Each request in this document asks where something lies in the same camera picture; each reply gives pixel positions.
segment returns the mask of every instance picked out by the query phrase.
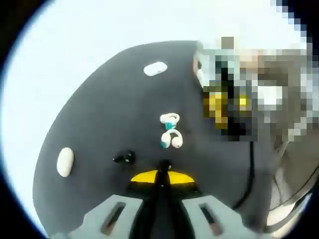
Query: blurred object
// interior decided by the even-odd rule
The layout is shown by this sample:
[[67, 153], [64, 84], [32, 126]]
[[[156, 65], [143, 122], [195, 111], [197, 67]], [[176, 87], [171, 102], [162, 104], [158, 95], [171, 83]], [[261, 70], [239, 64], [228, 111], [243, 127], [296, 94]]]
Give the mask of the blurred object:
[[113, 158], [113, 161], [116, 163], [126, 162], [126, 163], [135, 163], [135, 153], [131, 150], [125, 150], [119, 152], [116, 157]]
[[222, 92], [211, 92], [204, 96], [204, 116], [214, 117], [216, 127], [227, 128], [226, 114], [227, 95]]
[[[270, 124], [276, 155], [270, 210], [280, 209], [301, 199], [318, 176], [318, 62], [313, 61], [312, 49], [241, 49], [234, 40], [234, 55], [223, 49], [223, 40], [215, 48], [200, 41], [193, 70], [204, 93], [216, 94], [212, 85], [222, 82], [226, 68], [230, 82], [222, 87], [225, 104], [230, 103], [232, 89], [239, 112], [249, 109], [250, 117], [264, 119], [258, 123]], [[210, 109], [216, 117], [220, 109], [214, 103]]]

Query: black cable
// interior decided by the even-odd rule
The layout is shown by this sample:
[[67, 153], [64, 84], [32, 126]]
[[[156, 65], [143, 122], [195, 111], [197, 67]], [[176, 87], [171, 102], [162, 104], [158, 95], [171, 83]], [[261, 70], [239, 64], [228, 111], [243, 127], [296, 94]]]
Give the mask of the black cable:
[[245, 200], [248, 198], [253, 188], [253, 182], [255, 178], [255, 157], [254, 157], [254, 142], [253, 141], [249, 142], [249, 148], [250, 148], [250, 167], [249, 167], [246, 191], [243, 197], [232, 207], [233, 209], [239, 208], [245, 202]]
[[304, 187], [304, 186], [310, 181], [310, 179], [314, 176], [314, 174], [316, 173], [316, 171], [318, 170], [318, 168], [319, 168], [319, 165], [315, 168], [314, 172], [310, 175], [310, 177], [308, 178], [308, 180], [301, 186], [301, 188], [300, 188], [296, 193], [294, 193], [290, 198], [288, 198], [287, 200], [285, 200], [283, 203], [281, 203], [280, 205], [276, 206], [276, 207], [273, 208], [272, 210], [274, 210], [274, 209], [280, 207], [282, 204], [286, 203], [286, 202], [289, 201], [291, 198], [293, 198], [295, 195], [297, 195], [298, 192], [300, 192], [300, 191], [303, 189], [303, 187]]

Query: black earbud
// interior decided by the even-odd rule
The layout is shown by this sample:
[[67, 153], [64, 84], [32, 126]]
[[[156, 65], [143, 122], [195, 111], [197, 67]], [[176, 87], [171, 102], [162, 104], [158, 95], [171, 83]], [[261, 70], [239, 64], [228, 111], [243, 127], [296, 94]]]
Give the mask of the black earbud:
[[167, 173], [171, 169], [171, 162], [167, 159], [159, 162], [159, 171], [161, 173]]
[[118, 156], [113, 158], [113, 161], [116, 163], [126, 162], [126, 163], [135, 163], [135, 153], [131, 150], [126, 150], [118, 153]]

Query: white earbud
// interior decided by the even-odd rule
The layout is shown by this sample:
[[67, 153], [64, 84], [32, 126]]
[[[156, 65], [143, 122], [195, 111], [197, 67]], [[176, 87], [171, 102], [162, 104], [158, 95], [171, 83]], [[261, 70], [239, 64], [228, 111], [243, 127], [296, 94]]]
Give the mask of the white earbud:
[[175, 113], [168, 113], [161, 115], [159, 120], [161, 123], [165, 124], [166, 130], [174, 129], [179, 121], [179, 115]]
[[[171, 140], [171, 133], [175, 133], [177, 137], [174, 137]], [[169, 129], [161, 136], [161, 145], [163, 148], [168, 148], [170, 146], [170, 141], [175, 148], [180, 148], [183, 145], [183, 137], [181, 136], [181, 133], [176, 129]]]

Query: pixelated area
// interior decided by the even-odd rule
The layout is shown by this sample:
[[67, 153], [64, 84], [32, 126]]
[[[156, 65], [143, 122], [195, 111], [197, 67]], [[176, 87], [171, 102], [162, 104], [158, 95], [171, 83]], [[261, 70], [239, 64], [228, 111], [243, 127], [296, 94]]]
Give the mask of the pixelated area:
[[234, 40], [223, 37], [222, 49], [199, 51], [206, 61], [204, 117], [228, 136], [248, 135], [255, 102], [264, 119], [258, 123], [270, 124], [272, 137], [305, 135], [319, 117], [318, 56], [308, 49], [232, 49]]

